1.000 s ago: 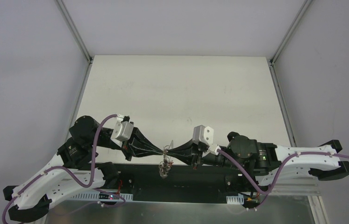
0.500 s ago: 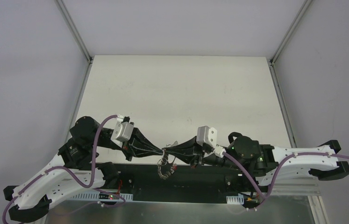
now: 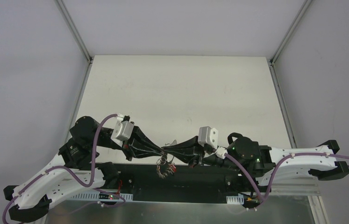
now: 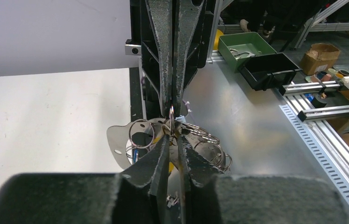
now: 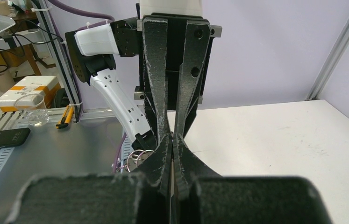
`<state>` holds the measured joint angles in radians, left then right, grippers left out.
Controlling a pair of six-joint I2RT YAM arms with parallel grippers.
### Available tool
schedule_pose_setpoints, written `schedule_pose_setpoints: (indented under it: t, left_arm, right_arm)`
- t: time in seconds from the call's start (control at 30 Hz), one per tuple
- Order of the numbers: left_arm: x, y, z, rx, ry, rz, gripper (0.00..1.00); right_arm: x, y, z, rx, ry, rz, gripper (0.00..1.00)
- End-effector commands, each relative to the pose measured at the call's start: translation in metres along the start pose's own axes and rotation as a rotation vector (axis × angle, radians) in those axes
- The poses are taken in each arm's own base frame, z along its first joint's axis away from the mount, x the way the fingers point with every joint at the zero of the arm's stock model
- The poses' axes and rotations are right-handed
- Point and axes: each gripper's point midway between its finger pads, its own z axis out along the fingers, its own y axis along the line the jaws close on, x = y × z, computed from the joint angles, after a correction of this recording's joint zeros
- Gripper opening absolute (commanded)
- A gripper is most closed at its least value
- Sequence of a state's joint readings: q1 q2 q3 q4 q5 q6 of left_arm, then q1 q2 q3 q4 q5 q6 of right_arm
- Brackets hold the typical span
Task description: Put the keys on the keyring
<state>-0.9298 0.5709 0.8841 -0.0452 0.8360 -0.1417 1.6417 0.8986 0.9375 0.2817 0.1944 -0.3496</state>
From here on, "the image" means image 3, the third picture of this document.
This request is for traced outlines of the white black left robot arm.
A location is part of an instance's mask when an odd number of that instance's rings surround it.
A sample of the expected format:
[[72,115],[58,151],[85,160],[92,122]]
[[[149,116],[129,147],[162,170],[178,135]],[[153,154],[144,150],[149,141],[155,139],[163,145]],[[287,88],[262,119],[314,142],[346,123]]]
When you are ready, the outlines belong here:
[[86,190],[118,185],[119,173],[111,162],[97,162],[98,147],[118,149],[127,159],[159,156],[161,147],[152,143],[129,116],[111,114],[104,121],[116,119],[114,128],[92,117],[79,118],[70,129],[71,138],[53,159],[36,175],[21,185],[8,185],[8,201],[2,222],[34,222],[48,214],[62,201]]

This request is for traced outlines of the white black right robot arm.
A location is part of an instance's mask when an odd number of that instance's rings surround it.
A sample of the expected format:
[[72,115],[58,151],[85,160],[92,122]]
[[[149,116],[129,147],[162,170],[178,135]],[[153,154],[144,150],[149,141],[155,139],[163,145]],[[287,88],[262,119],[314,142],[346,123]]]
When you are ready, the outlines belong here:
[[339,160],[335,140],[312,148],[277,148],[231,133],[227,137],[228,146],[223,147],[218,145],[215,135],[215,129],[203,127],[198,136],[164,146],[163,150],[189,166],[203,164],[238,170],[244,175],[241,184],[247,191],[299,176],[331,181],[349,174],[347,162]]

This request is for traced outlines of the large steel keyring plate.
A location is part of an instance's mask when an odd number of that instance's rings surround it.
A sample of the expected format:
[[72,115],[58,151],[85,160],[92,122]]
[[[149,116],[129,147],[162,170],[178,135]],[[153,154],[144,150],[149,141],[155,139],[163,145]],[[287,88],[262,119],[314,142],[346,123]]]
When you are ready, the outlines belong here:
[[156,162],[156,172],[158,177],[161,179],[166,179],[170,175],[174,175],[176,172],[176,166],[173,162],[174,157],[169,161],[168,154],[163,152],[161,157]]

